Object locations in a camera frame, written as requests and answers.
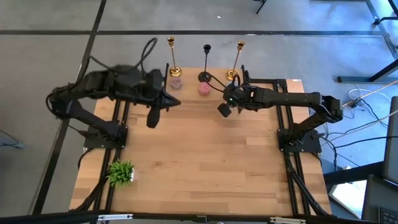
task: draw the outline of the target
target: small succulent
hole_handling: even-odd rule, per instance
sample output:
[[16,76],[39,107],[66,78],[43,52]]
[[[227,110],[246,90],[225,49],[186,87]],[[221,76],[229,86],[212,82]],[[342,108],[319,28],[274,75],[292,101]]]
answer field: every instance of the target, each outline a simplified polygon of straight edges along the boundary
[[132,174],[131,161],[115,161],[109,166],[108,176],[110,186],[124,186],[130,183]]

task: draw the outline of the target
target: metal bracket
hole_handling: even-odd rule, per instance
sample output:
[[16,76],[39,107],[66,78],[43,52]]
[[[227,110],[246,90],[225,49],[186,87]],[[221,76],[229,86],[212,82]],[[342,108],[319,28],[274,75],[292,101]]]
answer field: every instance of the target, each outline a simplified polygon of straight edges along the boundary
[[87,130],[84,147],[87,148],[104,148],[104,149],[124,149],[127,140],[128,126],[119,126],[120,140],[115,141],[104,136],[94,127],[89,126]]
[[281,218],[281,217],[271,217],[270,222],[276,224],[305,224],[305,220],[299,220],[294,218]]
[[132,214],[98,215],[98,221],[128,220],[128,219],[132,219]]
[[286,79],[276,79],[275,81],[280,87],[287,88]]
[[303,144],[297,144],[296,146],[289,143],[287,137],[289,135],[288,129],[278,129],[278,142],[279,149],[285,152],[311,152],[311,153],[321,153],[322,148],[319,143],[319,134],[317,130],[311,130],[306,133],[304,138],[301,140]]

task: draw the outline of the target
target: gold candlestick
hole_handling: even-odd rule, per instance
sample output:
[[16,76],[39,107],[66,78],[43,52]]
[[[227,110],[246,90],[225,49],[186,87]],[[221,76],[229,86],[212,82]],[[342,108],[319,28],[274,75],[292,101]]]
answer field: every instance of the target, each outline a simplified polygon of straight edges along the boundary
[[241,50],[243,49],[244,46],[244,42],[242,40],[238,41],[238,54],[236,54],[236,59],[235,59],[235,63],[234,63],[234,68],[232,70],[229,70],[226,73],[226,78],[228,80],[232,80],[234,78],[235,75],[237,75],[238,73],[235,72],[235,66],[236,66],[236,62],[238,61],[238,57],[239,57],[239,53],[241,52]]
[[173,67],[170,68],[170,74],[174,77],[179,77],[182,73],[181,68],[175,66],[175,59],[174,59],[174,37],[169,37],[167,39],[167,42],[170,45],[170,48],[172,49],[172,56],[173,56]]

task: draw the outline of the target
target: white cable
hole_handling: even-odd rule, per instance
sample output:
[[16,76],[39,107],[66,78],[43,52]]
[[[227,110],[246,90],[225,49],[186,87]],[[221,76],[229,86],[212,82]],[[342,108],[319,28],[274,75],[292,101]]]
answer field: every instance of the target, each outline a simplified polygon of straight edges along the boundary
[[375,122],[373,122],[373,123],[371,123],[371,124],[368,124],[368,125],[366,125],[365,127],[362,127],[362,128],[356,129],[356,130],[352,130],[352,132],[348,132],[347,134],[344,134],[344,135],[342,135],[342,136],[335,137],[334,139],[332,139],[332,140],[330,140],[330,141],[334,141],[334,140],[336,140],[336,139],[338,139],[338,138],[341,138],[341,137],[343,137],[343,136],[346,136],[346,135],[349,135],[349,134],[353,134],[353,133],[355,133],[355,132],[357,132],[357,131],[360,131],[360,130],[364,130],[365,128],[368,128],[368,127],[373,126],[373,125],[375,125],[375,124],[377,124],[377,123],[380,123],[382,120],[384,120],[384,119],[386,119],[386,118],[389,118],[389,117],[391,117],[392,115],[394,115],[394,114],[396,114],[396,113],[398,113],[398,110],[393,111],[391,114],[389,114],[389,115],[387,115],[387,116],[385,116],[385,117],[383,117],[383,118],[381,118],[381,119],[379,119],[379,120],[377,120],[377,121],[375,121]]
[[[361,89],[361,88],[356,88],[356,89],[352,89],[352,90],[350,90],[349,92],[348,92],[348,98],[350,98],[351,100],[355,100],[356,98],[352,98],[349,94],[352,92],[352,91],[366,91],[366,92],[372,92],[371,90],[365,90],[365,89]],[[374,93],[377,93],[377,94],[379,94],[379,95],[382,95],[382,96],[384,96],[387,100],[388,100],[388,102],[391,102],[391,99],[387,96],[387,95],[385,95],[384,93],[380,93],[380,92],[374,92]]]
[[[397,82],[398,82],[398,80],[396,80],[396,81],[394,81],[394,82],[392,82],[392,83],[388,83],[387,85],[382,86],[382,87],[378,88],[377,90],[370,91],[369,93],[367,93],[367,94],[365,94],[365,95],[362,95],[362,93],[361,93],[361,97],[359,97],[359,98],[362,99],[362,98],[365,98],[365,97],[369,96],[370,94],[377,93],[378,91],[380,91],[380,90],[382,90],[382,89],[384,89],[384,88],[387,88],[387,87],[389,87],[389,86],[391,86],[391,85],[393,85],[393,84],[395,84],[395,83],[397,83]],[[353,102],[353,100],[351,100],[350,102],[345,103],[345,104],[343,105],[343,107],[349,105],[349,104],[352,103],[352,102]]]

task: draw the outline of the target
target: black cable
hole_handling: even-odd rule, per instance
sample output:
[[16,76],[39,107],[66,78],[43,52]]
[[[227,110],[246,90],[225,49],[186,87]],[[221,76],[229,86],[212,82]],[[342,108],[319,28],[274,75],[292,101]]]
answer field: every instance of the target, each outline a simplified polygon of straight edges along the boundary
[[335,167],[335,171],[337,171],[337,151],[336,151],[336,147],[335,147],[335,145],[333,144],[333,143],[331,143],[331,141],[329,141],[329,140],[327,140],[326,138],[324,138],[324,137],[321,137],[323,140],[325,140],[326,141],[326,143],[328,144],[328,146],[331,148],[331,150],[335,153],[335,158],[334,158],[334,160],[333,160],[333,165],[334,165],[334,167]]
[[[212,74],[208,74],[208,75],[211,76],[212,78],[214,78],[214,79],[215,79],[219,84],[221,84],[224,88],[226,88],[226,85],[224,85],[222,82],[220,82],[214,75],[212,75]],[[207,83],[207,85],[209,85],[209,86],[212,87],[213,89],[215,89],[215,90],[217,90],[217,91],[219,91],[219,92],[224,93],[223,90],[220,90],[219,88],[216,88],[216,87],[212,86],[212,85],[209,83],[209,81],[207,81],[206,78],[205,78],[205,82]]]
[[363,124],[363,125],[361,125],[361,126],[359,126],[359,127],[356,127],[356,128],[350,129],[350,130],[347,130],[345,133],[337,133],[337,132],[335,132],[335,133],[329,133],[329,135],[331,135],[331,134],[347,134],[347,133],[350,132],[350,131],[353,131],[353,130],[358,129],[358,128],[362,128],[362,127],[364,127],[364,126],[366,126],[366,125],[368,125],[368,124],[372,124],[372,123],[375,123],[375,122],[378,122],[378,120],[377,120],[377,121],[371,121],[371,122],[366,123],[366,124]]
[[210,87],[212,87],[213,89],[215,89],[215,90],[217,90],[217,91],[220,91],[220,92],[222,92],[222,93],[224,93],[224,91],[223,90],[220,90],[220,89],[218,89],[218,88],[216,88],[216,87],[214,87],[214,86],[212,86],[208,81],[207,81],[207,79],[205,78],[205,82],[207,83],[207,85],[209,85]]
[[78,170],[80,169],[81,160],[82,160],[83,157],[84,157],[87,153],[89,153],[91,150],[93,150],[93,148],[87,148],[87,151],[85,151],[85,152],[80,156],[79,161],[77,162],[77,169],[78,169]]
[[232,84],[235,85],[235,78],[238,79],[238,87],[241,86],[241,77],[239,77],[239,75],[234,75],[234,77],[232,78]]
[[[150,49],[148,50],[148,52],[147,52],[146,54],[144,54],[144,52],[147,50],[148,46],[149,46],[151,43],[153,43],[152,46],[150,47]],[[145,70],[144,70],[144,67],[142,66],[142,63],[143,63],[143,61],[149,56],[149,54],[152,52],[152,50],[154,49],[156,43],[157,43],[157,38],[156,38],[156,37],[152,38],[151,40],[148,41],[148,43],[146,43],[144,49],[142,50],[140,61],[138,61],[138,62],[135,64],[135,66],[133,66],[131,69],[137,68],[139,65],[141,65],[142,71],[145,73]],[[93,59],[96,63],[98,63],[99,65],[101,65],[101,66],[103,66],[103,67],[105,67],[105,68],[107,68],[107,69],[109,69],[109,70],[112,71],[112,72],[115,72],[115,73],[119,72],[119,71],[114,70],[114,69],[112,69],[111,67],[105,65],[104,63],[100,62],[97,58],[95,58],[95,57],[92,56],[92,55],[90,55],[89,58],[90,58],[90,59]],[[88,68],[88,63],[87,63],[87,67],[84,68],[85,71],[84,71],[83,73],[86,73],[87,68]],[[77,86],[77,84],[79,84],[79,83],[81,82],[81,80],[83,79],[83,77],[84,77],[84,75],[83,75],[81,78],[79,78],[75,83],[69,83],[67,86],[64,86],[64,87],[62,87],[62,88],[59,88],[59,90],[61,90],[61,89],[66,89],[66,88],[68,88],[68,89],[74,88],[75,86]],[[47,95],[47,97],[45,98],[45,105],[47,106],[47,109],[48,109],[54,116],[56,116],[56,117],[62,119],[62,118],[63,118],[63,117],[62,117],[62,114],[56,113],[56,112],[50,107],[50,105],[49,105],[49,99],[52,97],[52,95],[53,95],[52,92],[51,92],[50,94]]]
[[337,153],[337,156],[341,156],[341,157],[343,157],[344,159],[350,161],[352,164],[356,165],[357,167],[360,167],[360,165],[356,164],[356,163],[353,162],[351,159],[348,159],[347,157],[345,157],[345,156],[343,156],[343,155],[341,155],[341,154],[338,154],[338,153]]
[[342,145],[342,146],[337,146],[337,147],[335,147],[335,148],[337,149],[337,148],[340,148],[340,147],[346,147],[346,146],[350,146],[350,145],[352,145],[352,144],[356,144],[356,143],[364,142],[364,141],[370,141],[370,140],[376,140],[376,139],[390,139],[390,138],[398,138],[398,136],[383,136],[383,137],[362,139],[362,140],[355,141],[355,142],[351,142],[351,143],[349,143],[349,144],[345,144],[345,145]]
[[344,116],[345,118],[348,118],[348,119],[354,119],[354,118],[355,118],[355,111],[356,111],[356,108],[354,109],[354,112],[350,111],[352,117],[349,117],[349,116],[346,116],[346,115],[343,115],[343,116]]
[[104,63],[100,62],[97,58],[95,58],[94,56],[90,55],[90,59],[92,59],[93,61],[95,61],[98,65],[101,65],[104,68],[107,68],[108,70],[112,71],[112,72],[117,72],[115,70],[113,70],[111,67],[105,65]]
[[[367,103],[367,102],[365,101],[365,99],[362,99],[362,101],[371,109],[371,113],[377,118],[377,120],[380,120],[379,116],[373,111],[373,108],[371,107],[371,105],[370,105],[369,103]],[[384,122],[382,122],[382,121],[381,121],[381,123],[382,123],[383,125],[385,125],[386,127],[388,127],[388,125],[387,125],[386,123],[384,123]]]
[[72,125],[68,125],[68,127],[69,128],[72,128],[73,130],[75,130],[75,131],[77,131],[77,133],[79,133],[80,134],[80,130],[79,129],[77,129],[77,128],[75,128],[75,127],[73,127]]
[[343,156],[343,155],[337,153],[336,148],[338,148],[338,147],[340,147],[340,146],[335,147],[335,145],[333,145],[333,143],[331,143],[329,140],[325,139],[324,137],[321,137],[321,138],[322,138],[323,140],[326,141],[326,143],[328,144],[328,146],[329,146],[329,147],[331,148],[331,150],[335,153],[335,160],[333,161],[333,164],[335,165],[335,171],[337,170],[337,156],[340,156],[340,157],[346,159],[347,161],[350,161],[352,164],[354,164],[354,165],[360,167],[360,165],[358,165],[357,163],[355,163],[355,162],[352,161],[351,159],[348,159],[347,157],[345,157],[345,156]]
[[209,76],[211,76],[212,78],[214,78],[220,85],[222,85],[224,88],[226,88],[226,85],[224,85],[224,83],[222,83],[221,81],[219,81],[218,78],[216,78],[214,75],[209,74]]
[[[145,52],[147,51],[148,46],[149,46],[151,43],[153,43],[152,46],[150,47],[150,49],[148,50],[148,52],[145,54]],[[157,43],[157,38],[156,38],[156,37],[154,37],[154,38],[152,38],[151,40],[148,41],[148,43],[145,45],[144,49],[143,49],[142,52],[141,52],[141,59],[140,59],[140,61],[139,61],[135,66],[133,66],[133,68],[137,68],[138,65],[141,65],[141,71],[142,71],[142,73],[143,73],[143,74],[146,74],[145,69],[144,69],[143,62],[144,62],[144,60],[149,56],[149,54],[152,52],[152,50],[155,48],[156,43]]]
[[14,140],[14,141],[16,142],[15,144],[2,144],[2,145],[0,145],[0,147],[3,147],[3,146],[16,146],[16,145],[19,144],[19,141],[18,141],[16,138],[12,137],[12,136],[11,136],[10,134],[8,134],[7,132],[5,132],[5,131],[3,131],[3,130],[0,130],[0,132],[4,133],[6,136],[10,137],[12,140]]

